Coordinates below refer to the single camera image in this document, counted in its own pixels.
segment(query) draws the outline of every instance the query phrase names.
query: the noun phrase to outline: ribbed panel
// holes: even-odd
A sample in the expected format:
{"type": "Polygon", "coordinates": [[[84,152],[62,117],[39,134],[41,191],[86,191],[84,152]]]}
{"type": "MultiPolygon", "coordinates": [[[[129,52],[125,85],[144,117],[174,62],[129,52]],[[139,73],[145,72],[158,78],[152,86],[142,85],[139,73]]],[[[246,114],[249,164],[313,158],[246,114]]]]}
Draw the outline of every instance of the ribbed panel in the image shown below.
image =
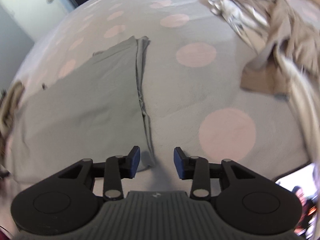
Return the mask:
{"type": "Polygon", "coordinates": [[[299,240],[293,232],[252,236],[230,227],[210,203],[185,192],[130,192],[124,200],[107,202],[85,227],[60,236],[21,233],[15,240],[299,240]]]}

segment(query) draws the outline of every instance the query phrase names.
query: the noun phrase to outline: bed sheet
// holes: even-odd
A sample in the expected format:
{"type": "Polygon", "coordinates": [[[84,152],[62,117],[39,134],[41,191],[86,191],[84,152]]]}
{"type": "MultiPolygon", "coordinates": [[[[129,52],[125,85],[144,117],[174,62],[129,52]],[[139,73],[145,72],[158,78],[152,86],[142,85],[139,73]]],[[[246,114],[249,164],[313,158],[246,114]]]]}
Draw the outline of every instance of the bed sheet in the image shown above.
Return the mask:
{"type": "MultiPolygon", "coordinates": [[[[288,1],[306,21],[320,27],[316,6],[306,0],[288,1]]],[[[309,161],[286,101],[240,90],[242,68],[255,53],[210,12],[207,0],[86,2],[26,57],[16,75],[26,85],[20,103],[40,91],[43,83],[51,86],[71,73],[94,52],[133,35],[151,41],[142,93],[156,167],[137,173],[133,180],[124,179],[125,193],[189,191],[191,181],[179,180],[175,171],[176,146],[210,162],[231,158],[269,179],[309,161]]],[[[212,180],[212,194],[219,191],[212,180]]],[[[101,181],[94,192],[102,194],[101,181]]]]}

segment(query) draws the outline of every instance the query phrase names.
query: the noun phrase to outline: person on phone screen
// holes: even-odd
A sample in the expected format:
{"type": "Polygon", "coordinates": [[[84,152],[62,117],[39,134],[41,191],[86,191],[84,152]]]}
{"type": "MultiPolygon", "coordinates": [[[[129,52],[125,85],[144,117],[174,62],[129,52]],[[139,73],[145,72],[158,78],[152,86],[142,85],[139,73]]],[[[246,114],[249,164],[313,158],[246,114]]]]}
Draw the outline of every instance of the person on phone screen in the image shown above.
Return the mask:
{"type": "Polygon", "coordinates": [[[316,204],[313,203],[311,199],[305,197],[304,192],[300,186],[295,186],[292,190],[292,193],[294,193],[299,198],[302,205],[302,215],[294,232],[306,238],[306,232],[309,227],[309,222],[317,211],[316,204]]]}

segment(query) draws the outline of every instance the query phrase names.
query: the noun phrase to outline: polka dot bed sheet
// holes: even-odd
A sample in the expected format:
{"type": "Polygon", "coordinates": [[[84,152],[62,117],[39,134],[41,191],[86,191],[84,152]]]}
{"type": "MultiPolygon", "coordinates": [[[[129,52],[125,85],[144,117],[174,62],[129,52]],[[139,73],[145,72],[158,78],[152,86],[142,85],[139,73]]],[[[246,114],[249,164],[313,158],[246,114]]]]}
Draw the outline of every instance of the polka dot bed sheet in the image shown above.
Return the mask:
{"type": "MultiPolygon", "coordinates": [[[[288,0],[320,27],[319,9],[288,0]]],[[[207,0],[90,0],[70,13],[26,57],[16,78],[26,86],[21,104],[64,78],[97,51],[134,35],[150,45],[142,82],[156,167],[124,180],[129,190],[190,190],[179,180],[173,149],[212,163],[224,158],[269,179],[309,161],[297,122],[284,100],[239,88],[252,51],[207,0]]],[[[9,139],[7,154],[10,154],[9,139]]],[[[102,192],[97,181],[94,189],[102,192]]],[[[219,191],[212,182],[212,193],[219,191]]]]}

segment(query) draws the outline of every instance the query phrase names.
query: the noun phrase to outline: cable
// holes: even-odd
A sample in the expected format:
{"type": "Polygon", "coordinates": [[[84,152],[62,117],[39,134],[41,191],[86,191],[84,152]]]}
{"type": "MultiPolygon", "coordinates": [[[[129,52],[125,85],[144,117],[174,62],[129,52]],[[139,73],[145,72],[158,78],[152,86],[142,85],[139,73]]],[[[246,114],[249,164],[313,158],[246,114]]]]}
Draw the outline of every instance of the cable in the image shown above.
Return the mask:
{"type": "Polygon", "coordinates": [[[5,229],[5,228],[2,227],[2,226],[0,226],[0,228],[2,228],[3,230],[5,230],[5,231],[10,235],[10,237],[13,238],[13,234],[11,234],[7,229],[5,229]]]}

